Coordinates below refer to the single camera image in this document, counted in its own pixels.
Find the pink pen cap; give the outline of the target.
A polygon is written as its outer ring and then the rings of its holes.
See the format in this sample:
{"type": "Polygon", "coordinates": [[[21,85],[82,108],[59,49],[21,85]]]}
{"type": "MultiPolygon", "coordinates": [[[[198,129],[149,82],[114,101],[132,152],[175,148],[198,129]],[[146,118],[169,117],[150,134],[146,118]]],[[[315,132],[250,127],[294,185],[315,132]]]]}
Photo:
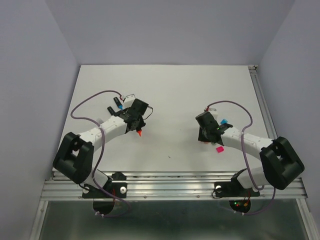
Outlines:
{"type": "Polygon", "coordinates": [[[222,153],[224,150],[225,150],[225,149],[224,149],[223,146],[219,146],[219,147],[216,148],[216,151],[217,151],[218,153],[222,153]]]}

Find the pastel orange highlighter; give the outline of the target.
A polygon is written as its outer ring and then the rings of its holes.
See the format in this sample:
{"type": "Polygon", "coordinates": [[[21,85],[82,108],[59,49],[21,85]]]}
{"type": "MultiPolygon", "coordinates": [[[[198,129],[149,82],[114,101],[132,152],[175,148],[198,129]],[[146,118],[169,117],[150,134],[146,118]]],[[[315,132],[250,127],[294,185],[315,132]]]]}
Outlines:
{"type": "Polygon", "coordinates": [[[100,119],[100,118],[98,118],[96,121],[97,121],[99,124],[102,124],[102,123],[103,123],[103,120],[100,119]]]}

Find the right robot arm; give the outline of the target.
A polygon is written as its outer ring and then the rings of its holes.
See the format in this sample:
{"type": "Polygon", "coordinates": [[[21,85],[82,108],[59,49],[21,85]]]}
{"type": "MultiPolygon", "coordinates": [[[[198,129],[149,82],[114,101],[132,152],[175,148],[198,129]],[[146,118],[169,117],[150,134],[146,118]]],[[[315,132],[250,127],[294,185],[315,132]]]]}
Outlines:
{"type": "Polygon", "coordinates": [[[244,158],[250,155],[261,162],[261,167],[256,168],[250,168],[247,162],[246,168],[231,178],[230,189],[235,195],[265,185],[284,190],[305,170],[300,157],[284,137],[263,138],[244,133],[228,123],[219,125],[209,111],[202,112],[195,119],[199,124],[200,142],[237,149],[242,151],[244,158]]]}

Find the aluminium rail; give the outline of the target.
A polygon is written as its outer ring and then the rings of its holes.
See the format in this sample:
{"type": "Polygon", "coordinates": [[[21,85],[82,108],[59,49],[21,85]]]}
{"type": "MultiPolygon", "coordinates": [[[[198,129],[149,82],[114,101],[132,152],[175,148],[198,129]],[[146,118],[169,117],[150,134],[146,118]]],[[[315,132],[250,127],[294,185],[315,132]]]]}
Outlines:
{"type": "MultiPolygon", "coordinates": [[[[233,171],[125,172],[126,201],[207,201],[217,182],[227,182],[233,171]]],[[[54,171],[42,188],[42,201],[103,201],[102,193],[87,192],[60,172],[54,171]]]]}
{"type": "Polygon", "coordinates": [[[259,76],[257,72],[257,66],[255,65],[249,65],[248,66],[248,71],[251,77],[251,81],[253,84],[253,88],[257,97],[257,101],[259,104],[259,108],[262,114],[263,122],[267,131],[267,135],[272,138],[276,139],[278,137],[272,116],[270,114],[260,81],[259,81],[259,76]]]}

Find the black highlighter orange cap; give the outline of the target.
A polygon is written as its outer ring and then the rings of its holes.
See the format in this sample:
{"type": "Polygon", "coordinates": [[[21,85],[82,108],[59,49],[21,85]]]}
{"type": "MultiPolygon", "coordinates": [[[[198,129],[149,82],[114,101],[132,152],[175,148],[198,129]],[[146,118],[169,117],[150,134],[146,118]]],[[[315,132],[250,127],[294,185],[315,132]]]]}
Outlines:
{"type": "Polygon", "coordinates": [[[137,129],[136,132],[138,133],[138,135],[139,135],[140,137],[142,136],[142,129],[141,129],[141,128],[137,129]]]}

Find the black highlighter purple tip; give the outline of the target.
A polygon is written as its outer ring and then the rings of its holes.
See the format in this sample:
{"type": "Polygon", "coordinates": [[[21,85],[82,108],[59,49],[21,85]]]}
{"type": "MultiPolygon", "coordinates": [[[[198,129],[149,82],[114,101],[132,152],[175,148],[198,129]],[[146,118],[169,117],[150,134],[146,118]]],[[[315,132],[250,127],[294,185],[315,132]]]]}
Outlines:
{"type": "Polygon", "coordinates": [[[108,112],[110,113],[111,116],[115,116],[116,115],[115,110],[111,106],[107,107],[107,110],[108,110],[108,112]]]}

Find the aluminium front rail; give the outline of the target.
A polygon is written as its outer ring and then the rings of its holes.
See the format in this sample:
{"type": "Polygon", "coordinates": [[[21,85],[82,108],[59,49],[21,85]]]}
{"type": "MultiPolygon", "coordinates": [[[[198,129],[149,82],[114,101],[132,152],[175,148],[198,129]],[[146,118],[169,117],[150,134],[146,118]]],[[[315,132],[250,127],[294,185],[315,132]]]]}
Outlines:
{"type": "MultiPolygon", "coordinates": [[[[227,182],[233,171],[125,172],[126,201],[207,201],[217,182],[227,182]]],[[[42,201],[103,201],[102,193],[87,192],[60,172],[54,171],[42,188],[42,201]]]]}

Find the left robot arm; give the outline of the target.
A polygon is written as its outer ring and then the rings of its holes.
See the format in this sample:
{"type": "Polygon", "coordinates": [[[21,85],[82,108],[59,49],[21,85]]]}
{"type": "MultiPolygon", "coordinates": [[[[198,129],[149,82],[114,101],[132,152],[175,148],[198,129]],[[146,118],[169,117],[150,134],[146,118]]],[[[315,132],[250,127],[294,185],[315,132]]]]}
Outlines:
{"type": "Polygon", "coordinates": [[[93,166],[94,153],[101,150],[100,161],[109,141],[130,131],[140,135],[146,125],[143,116],[148,108],[148,103],[133,95],[124,100],[119,111],[109,106],[107,110],[111,117],[108,120],[98,122],[96,127],[85,132],[69,132],[63,137],[53,160],[53,168],[76,184],[94,187],[100,197],[108,196],[111,193],[111,178],[93,166]]]}

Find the blue pen cap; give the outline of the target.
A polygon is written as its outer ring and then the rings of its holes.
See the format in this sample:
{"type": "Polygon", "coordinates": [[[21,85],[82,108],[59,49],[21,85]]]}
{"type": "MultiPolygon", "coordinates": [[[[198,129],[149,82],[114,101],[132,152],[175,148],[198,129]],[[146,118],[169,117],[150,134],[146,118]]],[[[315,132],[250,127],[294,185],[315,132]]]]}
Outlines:
{"type": "Polygon", "coordinates": [[[228,121],[226,119],[223,119],[220,123],[221,124],[226,124],[228,121]]]}

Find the aluminium right side rail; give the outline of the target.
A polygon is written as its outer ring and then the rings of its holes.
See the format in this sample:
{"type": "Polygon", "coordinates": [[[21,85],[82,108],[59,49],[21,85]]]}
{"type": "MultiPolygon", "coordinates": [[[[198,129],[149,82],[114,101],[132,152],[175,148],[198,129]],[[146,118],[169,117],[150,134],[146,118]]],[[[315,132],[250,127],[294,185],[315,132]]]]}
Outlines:
{"type": "Polygon", "coordinates": [[[248,71],[251,77],[251,81],[253,84],[253,88],[257,97],[257,101],[259,104],[259,108],[262,114],[263,122],[267,131],[267,135],[272,138],[276,139],[278,137],[272,116],[270,114],[260,81],[259,81],[259,76],[257,72],[257,66],[255,65],[249,65],[248,66],[248,71]]]}

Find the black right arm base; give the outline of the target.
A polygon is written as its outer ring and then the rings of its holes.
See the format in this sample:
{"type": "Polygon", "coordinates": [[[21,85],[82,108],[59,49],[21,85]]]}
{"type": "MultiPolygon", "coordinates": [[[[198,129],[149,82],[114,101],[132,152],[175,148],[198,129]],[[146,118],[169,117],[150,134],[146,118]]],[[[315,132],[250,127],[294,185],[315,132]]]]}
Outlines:
{"type": "Polygon", "coordinates": [[[245,189],[239,183],[232,181],[218,181],[214,183],[213,196],[215,198],[259,197],[260,192],[252,188],[245,189]]]}

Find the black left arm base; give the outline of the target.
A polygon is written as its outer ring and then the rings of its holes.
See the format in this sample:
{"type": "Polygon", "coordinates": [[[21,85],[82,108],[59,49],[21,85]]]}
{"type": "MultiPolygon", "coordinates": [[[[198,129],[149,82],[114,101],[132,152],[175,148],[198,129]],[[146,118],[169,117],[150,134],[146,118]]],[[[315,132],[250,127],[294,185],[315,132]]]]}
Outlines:
{"type": "MultiPolygon", "coordinates": [[[[127,176],[122,172],[115,172],[111,176],[107,176],[108,179],[104,182],[102,178],[102,183],[99,182],[99,185],[107,191],[109,194],[116,196],[121,199],[127,197],[128,183],[127,176]]],[[[101,191],[96,185],[92,186],[85,183],[82,189],[82,198],[83,199],[110,199],[111,196],[105,194],[101,191]]]]}

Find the black highlighter blue tip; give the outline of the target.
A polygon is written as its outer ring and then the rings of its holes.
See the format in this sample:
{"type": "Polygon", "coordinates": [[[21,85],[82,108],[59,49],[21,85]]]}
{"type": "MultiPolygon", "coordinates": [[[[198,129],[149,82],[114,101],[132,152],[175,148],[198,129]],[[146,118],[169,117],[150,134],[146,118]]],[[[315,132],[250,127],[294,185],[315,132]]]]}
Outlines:
{"type": "Polygon", "coordinates": [[[117,106],[120,110],[123,110],[123,104],[122,104],[121,100],[120,100],[118,97],[114,97],[113,100],[114,100],[116,106],[117,106]]]}

